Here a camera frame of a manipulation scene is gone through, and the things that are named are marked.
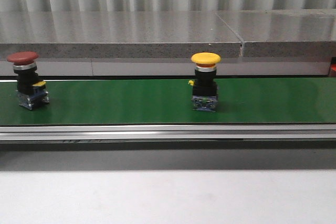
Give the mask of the yellow mushroom push button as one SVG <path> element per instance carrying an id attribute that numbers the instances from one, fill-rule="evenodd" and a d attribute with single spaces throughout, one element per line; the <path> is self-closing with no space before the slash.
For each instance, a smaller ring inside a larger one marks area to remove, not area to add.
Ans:
<path id="1" fill-rule="evenodd" d="M 193 110 L 215 112 L 218 103 L 218 86 L 216 64 L 221 60 L 220 55 L 212 52 L 199 52 L 191 56 L 195 63 L 195 80 L 188 83 L 192 86 Z"/>

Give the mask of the red mushroom push button top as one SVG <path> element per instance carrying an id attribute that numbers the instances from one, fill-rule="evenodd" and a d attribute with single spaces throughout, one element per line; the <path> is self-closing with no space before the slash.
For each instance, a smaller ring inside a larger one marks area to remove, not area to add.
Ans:
<path id="1" fill-rule="evenodd" d="M 13 71 L 17 74 L 17 96 L 19 105 L 33 110 L 49 103 L 46 81 L 36 72 L 38 53 L 33 51 L 16 52 L 7 56 L 13 63 Z"/>

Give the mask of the green conveyor belt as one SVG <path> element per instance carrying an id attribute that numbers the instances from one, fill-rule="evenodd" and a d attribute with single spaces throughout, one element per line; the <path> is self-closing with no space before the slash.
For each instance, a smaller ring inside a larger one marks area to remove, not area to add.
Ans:
<path id="1" fill-rule="evenodd" d="M 215 112 L 192 108 L 186 79 L 47 82 L 50 103 L 18 105 L 16 83 L 1 83 L 1 125 L 149 123 L 333 123 L 334 78 L 218 79 Z"/>

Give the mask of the white panel under slab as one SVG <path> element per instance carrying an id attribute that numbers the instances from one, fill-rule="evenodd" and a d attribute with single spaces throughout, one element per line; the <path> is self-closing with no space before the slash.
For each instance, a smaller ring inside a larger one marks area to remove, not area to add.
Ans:
<path id="1" fill-rule="evenodd" d="M 231 58 L 217 64 L 219 76 L 327 75 L 330 58 Z M 191 76 L 190 59 L 38 59 L 41 76 Z"/>

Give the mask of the grey stone slab left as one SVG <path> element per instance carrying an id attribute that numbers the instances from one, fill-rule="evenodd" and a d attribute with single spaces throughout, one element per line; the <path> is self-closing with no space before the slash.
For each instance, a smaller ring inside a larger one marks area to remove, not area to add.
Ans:
<path id="1" fill-rule="evenodd" d="M 188 58 L 240 55 L 240 41 L 213 12 L 2 12 L 1 57 Z"/>

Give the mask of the grey stone slab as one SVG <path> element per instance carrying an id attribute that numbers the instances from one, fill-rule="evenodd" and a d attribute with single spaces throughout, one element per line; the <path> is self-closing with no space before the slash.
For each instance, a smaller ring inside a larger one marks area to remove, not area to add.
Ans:
<path id="1" fill-rule="evenodd" d="M 188 58 L 240 55 L 240 41 L 213 12 L 2 12 L 1 57 Z"/>
<path id="2" fill-rule="evenodd" d="M 335 57 L 335 15 L 321 11 L 218 11 L 242 40 L 245 58 Z"/>

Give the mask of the grey stone slab right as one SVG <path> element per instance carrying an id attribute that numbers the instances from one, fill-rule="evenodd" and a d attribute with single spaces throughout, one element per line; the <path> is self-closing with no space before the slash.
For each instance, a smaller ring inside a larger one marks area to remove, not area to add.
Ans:
<path id="1" fill-rule="evenodd" d="M 218 11 L 242 40 L 245 58 L 335 57 L 335 15 L 321 11 Z"/>

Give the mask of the red object at right edge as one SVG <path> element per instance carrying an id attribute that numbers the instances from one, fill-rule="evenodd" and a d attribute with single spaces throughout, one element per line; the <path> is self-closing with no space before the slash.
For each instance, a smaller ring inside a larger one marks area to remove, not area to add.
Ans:
<path id="1" fill-rule="evenodd" d="M 336 63 L 330 65 L 329 77 L 336 77 Z"/>

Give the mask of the aluminium conveyor side rail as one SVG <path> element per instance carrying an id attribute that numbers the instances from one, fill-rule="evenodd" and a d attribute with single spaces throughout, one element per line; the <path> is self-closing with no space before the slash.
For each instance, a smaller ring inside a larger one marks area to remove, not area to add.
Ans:
<path id="1" fill-rule="evenodd" d="M 2 144 L 335 140 L 334 123 L 17 125 Z"/>

